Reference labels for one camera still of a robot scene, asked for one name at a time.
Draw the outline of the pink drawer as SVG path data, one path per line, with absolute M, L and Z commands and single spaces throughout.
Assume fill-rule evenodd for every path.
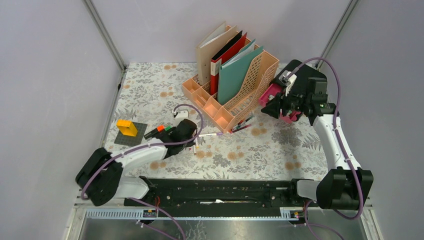
M 262 96 L 258 99 L 259 105 L 263 108 L 269 99 L 269 95 L 275 95 L 281 91 L 282 91 L 281 86 L 279 86 L 278 84 L 272 83 L 268 87 L 268 89 L 262 94 Z M 288 124 L 291 124 L 293 122 L 297 122 L 301 118 L 302 114 L 303 114 L 302 112 L 290 111 L 286 116 L 281 116 L 280 119 L 285 121 Z

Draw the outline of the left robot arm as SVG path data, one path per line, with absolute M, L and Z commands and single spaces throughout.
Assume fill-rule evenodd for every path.
M 101 147 L 96 149 L 75 177 L 84 189 L 83 196 L 94 206 L 102 206 L 112 199 L 136 198 L 148 206 L 155 200 L 155 192 L 140 177 L 126 174 L 147 163 L 164 160 L 191 146 L 197 125 L 184 119 L 169 130 L 162 130 L 144 145 L 130 147 L 113 157 Z

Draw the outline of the teal file folder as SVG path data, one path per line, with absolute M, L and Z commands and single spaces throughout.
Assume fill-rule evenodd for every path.
M 237 95 L 244 82 L 250 64 L 263 51 L 263 46 L 255 47 L 256 39 L 244 46 L 235 56 L 219 68 L 219 81 L 216 99 L 225 105 Z

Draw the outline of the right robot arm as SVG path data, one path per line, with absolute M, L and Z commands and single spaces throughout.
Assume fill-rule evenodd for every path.
M 312 200 L 322 209 L 361 212 L 374 182 L 370 170 L 364 170 L 350 151 L 335 103 L 328 102 L 327 80 L 310 77 L 295 94 L 297 85 L 272 81 L 259 102 L 261 112 L 273 118 L 293 119 L 303 113 L 317 133 L 327 160 L 328 172 L 320 181 L 294 180 L 287 191 L 293 206 Z

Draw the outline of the beige file binder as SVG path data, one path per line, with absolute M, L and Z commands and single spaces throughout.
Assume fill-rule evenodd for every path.
M 197 79 L 201 86 L 210 81 L 212 57 L 237 33 L 237 25 L 227 27 L 224 21 L 195 47 Z

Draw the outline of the white marker purple cap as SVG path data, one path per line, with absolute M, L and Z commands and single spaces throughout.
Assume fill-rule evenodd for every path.
M 204 133 L 204 134 L 199 134 L 198 137 L 203 138 L 203 137 L 209 137 L 209 136 L 222 136 L 223 134 L 224 133 L 222 132 Z

